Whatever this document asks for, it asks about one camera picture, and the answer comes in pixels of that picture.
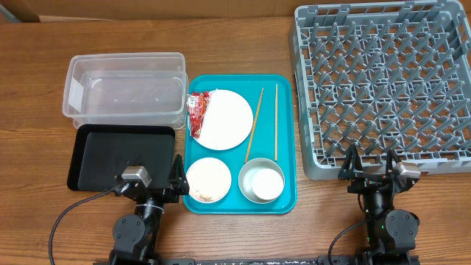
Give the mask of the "white cup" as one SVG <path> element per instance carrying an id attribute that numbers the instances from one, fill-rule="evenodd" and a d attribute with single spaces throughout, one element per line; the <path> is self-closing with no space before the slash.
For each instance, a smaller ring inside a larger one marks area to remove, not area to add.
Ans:
<path id="1" fill-rule="evenodd" d="M 258 199 L 272 201 L 282 194 L 284 180 L 274 169 L 260 169 L 254 174 L 251 187 Z"/>

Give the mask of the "teal serving tray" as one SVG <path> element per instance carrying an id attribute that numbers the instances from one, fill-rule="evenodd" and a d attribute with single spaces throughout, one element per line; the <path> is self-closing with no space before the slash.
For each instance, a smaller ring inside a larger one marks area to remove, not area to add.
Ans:
<path id="1" fill-rule="evenodd" d="M 200 158 L 212 157 L 223 161 L 232 175 L 227 195 L 215 203 L 201 203 L 185 196 L 187 209 L 198 214 L 285 214 L 297 202 L 297 159 L 294 131 L 293 104 L 290 82 L 278 74 L 208 74 L 195 78 L 189 91 L 203 92 L 215 89 L 234 91 L 243 96 L 253 112 L 256 111 L 261 89 L 263 100 L 258 116 L 249 159 L 275 160 L 275 85 L 278 84 L 278 160 L 277 165 L 285 177 L 283 193 L 273 202 L 257 204 L 249 201 L 238 186 L 238 175 L 244 165 L 249 139 L 225 151 L 210 150 L 198 144 L 191 136 L 185 137 L 185 169 Z"/>

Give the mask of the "grey bowl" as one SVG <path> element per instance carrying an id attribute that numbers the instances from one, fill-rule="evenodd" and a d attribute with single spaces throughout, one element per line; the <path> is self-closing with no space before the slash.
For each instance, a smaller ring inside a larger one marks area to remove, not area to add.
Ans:
<path id="1" fill-rule="evenodd" d="M 251 187 L 253 176 L 260 169 L 274 169 L 275 171 L 277 171 L 283 177 L 284 188 L 285 188 L 285 177 L 284 177 L 282 169 L 273 160 L 270 160 L 267 158 L 256 158 L 245 163 L 242 166 L 241 171 L 239 172 L 238 186 L 241 190 L 241 193 L 249 201 L 257 203 L 257 204 L 267 204 L 267 203 L 275 201 L 275 199 L 272 201 L 258 199 L 254 195 L 252 191 L 252 187 Z"/>

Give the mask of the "grey dish rack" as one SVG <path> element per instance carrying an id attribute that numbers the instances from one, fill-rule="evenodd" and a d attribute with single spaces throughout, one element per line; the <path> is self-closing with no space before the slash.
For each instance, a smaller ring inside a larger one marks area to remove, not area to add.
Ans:
<path id="1" fill-rule="evenodd" d="M 288 34 L 302 164 L 336 178 L 355 145 L 429 174 L 470 170 L 470 25 L 459 1 L 304 5 Z"/>

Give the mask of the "large white plate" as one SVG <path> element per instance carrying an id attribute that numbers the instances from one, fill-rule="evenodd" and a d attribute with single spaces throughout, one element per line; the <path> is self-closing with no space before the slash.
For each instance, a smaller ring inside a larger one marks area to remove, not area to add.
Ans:
<path id="1" fill-rule="evenodd" d="M 211 92 L 198 144 L 211 150 L 232 149 L 251 132 L 254 121 L 252 108 L 240 94 L 225 89 Z"/>

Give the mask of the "right wooden chopstick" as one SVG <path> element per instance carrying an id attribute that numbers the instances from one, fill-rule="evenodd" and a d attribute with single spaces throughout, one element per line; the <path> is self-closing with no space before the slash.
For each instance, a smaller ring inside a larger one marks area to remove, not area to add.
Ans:
<path id="1" fill-rule="evenodd" d="M 278 160 L 278 84 L 275 85 L 275 161 Z"/>

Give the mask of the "black rectangular tray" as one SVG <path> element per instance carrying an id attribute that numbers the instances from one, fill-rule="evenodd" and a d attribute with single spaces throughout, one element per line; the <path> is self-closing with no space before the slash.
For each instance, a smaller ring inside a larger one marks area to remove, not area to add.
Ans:
<path id="1" fill-rule="evenodd" d="M 163 188 L 174 160 L 170 127 L 85 124 L 76 134 L 67 186 L 72 191 L 107 191 L 128 166 L 148 171 L 150 188 Z"/>

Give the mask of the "red sauce packet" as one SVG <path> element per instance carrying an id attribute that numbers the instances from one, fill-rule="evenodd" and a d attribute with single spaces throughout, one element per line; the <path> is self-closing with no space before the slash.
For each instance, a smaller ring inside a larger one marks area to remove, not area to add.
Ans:
<path id="1" fill-rule="evenodd" d="M 194 92 L 188 96 L 188 117 L 191 137 L 199 138 L 205 114 L 210 104 L 211 92 Z"/>

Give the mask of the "pink bowl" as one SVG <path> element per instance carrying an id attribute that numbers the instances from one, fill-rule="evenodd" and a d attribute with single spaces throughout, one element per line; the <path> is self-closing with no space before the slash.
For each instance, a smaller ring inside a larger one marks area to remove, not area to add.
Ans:
<path id="1" fill-rule="evenodd" d="M 223 199 L 230 190 L 232 175 L 228 166 L 217 158 L 201 158 L 186 172 L 189 196 L 209 204 Z"/>

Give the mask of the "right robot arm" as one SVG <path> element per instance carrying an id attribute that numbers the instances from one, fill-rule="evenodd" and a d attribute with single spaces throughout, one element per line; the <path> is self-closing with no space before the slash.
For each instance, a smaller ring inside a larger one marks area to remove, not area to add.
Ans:
<path id="1" fill-rule="evenodd" d="M 419 181 L 420 175 L 416 164 L 402 161 L 392 149 L 386 155 L 385 173 L 366 173 L 356 146 L 350 145 L 338 178 L 350 181 L 347 191 L 357 195 L 365 220 L 347 227 L 334 238 L 328 249 L 328 262 L 334 263 L 332 251 L 335 243 L 344 234 L 365 225 L 369 246 L 359 248 L 349 258 L 348 264 L 418 264 L 419 258 L 409 255 L 409 252 L 416 247 L 419 217 L 396 209 L 394 197 L 409 191 Z"/>

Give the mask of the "wooden chopstick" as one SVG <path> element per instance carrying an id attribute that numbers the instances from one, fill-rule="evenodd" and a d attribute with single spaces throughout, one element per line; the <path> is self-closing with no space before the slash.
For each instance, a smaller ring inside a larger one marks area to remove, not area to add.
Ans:
<path id="1" fill-rule="evenodd" d="M 275 85 L 275 161 L 278 160 L 278 84 Z"/>
<path id="2" fill-rule="evenodd" d="M 251 129 L 251 133 L 250 133 L 250 136 L 249 136 L 249 143 L 248 143 L 244 163 L 247 163 L 248 160 L 249 160 L 249 154 L 250 154 L 251 148 L 252 148 L 252 142 L 253 142 L 253 138 L 254 138 L 254 134 L 255 134 L 255 128 L 257 126 L 258 116 L 259 116 L 259 112 L 260 112 L 260 108 L 261 108 L 261 102 L 263 100 L 263 92 L 264 92 L 264 88 L 261 89 L 261 93 L 260 93 L 260 96 L 259 96 L 258 105 L 257 105 L 256 111 L 255 111 L 255 117 L 254 117 L 254 121 L 253 121 L 253 124 L 252 124 L 252 129 Z"/>

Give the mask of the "clear plastic bin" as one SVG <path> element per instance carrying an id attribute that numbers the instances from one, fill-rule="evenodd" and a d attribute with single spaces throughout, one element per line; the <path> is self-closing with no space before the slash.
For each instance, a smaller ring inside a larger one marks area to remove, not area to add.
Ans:
<path id="1" fill-rule="evenodd" d="M 179 52 L 85 54 L 69 63 L 63 115 L 84 124 L 186 123 L 188 75 Z"/>

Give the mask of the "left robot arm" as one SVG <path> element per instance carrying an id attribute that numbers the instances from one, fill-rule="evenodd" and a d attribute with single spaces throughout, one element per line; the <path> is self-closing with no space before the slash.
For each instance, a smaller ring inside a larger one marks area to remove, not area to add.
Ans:
<path id="1" fill-rule="evenodd" d="M 115 195 L 136 202 L 134 213 L 118 219 L 113 227 L 113 249 L 109 264 L 161 264 L 155 252 L 164 206 L 178 203 L 189 194 L 183 159 L 177 155 L 163 188 L 151 188 L 151 177 L 143 166 L 129 166 L 118 176 Z"/>

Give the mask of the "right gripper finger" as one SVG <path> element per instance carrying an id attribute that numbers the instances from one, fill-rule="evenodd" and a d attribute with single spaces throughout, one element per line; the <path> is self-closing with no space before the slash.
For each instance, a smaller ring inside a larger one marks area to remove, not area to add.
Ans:
<path id="1" fill-rule="evenodd" d="M 355 144 L 351 144 L 346 151 L 345 161 L 338 173 L 339 180 L 358 180 L 364 173 L 360 155 Z"/>
<path id="2" fill-rule="evenodd" d="M 400 159 L 397 153 L 393 149 L 389 149 L 386 153 L 386 173 L 387 174 L 399 174 Z"/>

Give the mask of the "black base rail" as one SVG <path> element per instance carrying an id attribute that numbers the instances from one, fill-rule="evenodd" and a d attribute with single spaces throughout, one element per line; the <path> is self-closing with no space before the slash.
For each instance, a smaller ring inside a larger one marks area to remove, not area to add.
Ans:
<path id="1" fill-rule="evenodd" d="M 334 255 L 332 256 L 332 264 L 334 265 L 353 265 L 357 263 L 353 256 L 349 255 Z M 116 261 L 99 261 L 93 264 L 112 264 L 112 265 L 127 265 L 127 264 L 162 264 L 162 265 L 328 265 L 330 264 L 326 255 L 320 255 L 317 258 L 304 258 L 304 259 L 272 259 L 272 260 L 207 260 L 195 261 L 191 258 L 173 258 L 173 259 L 160 259 L 157 261 L 131 261 L 118 258 Z M 393 261 L 376 261 L 374 264 L 412 264 L 420 265 L 418 256 L 411 256 L 410 260 L 393 260 Z"/>

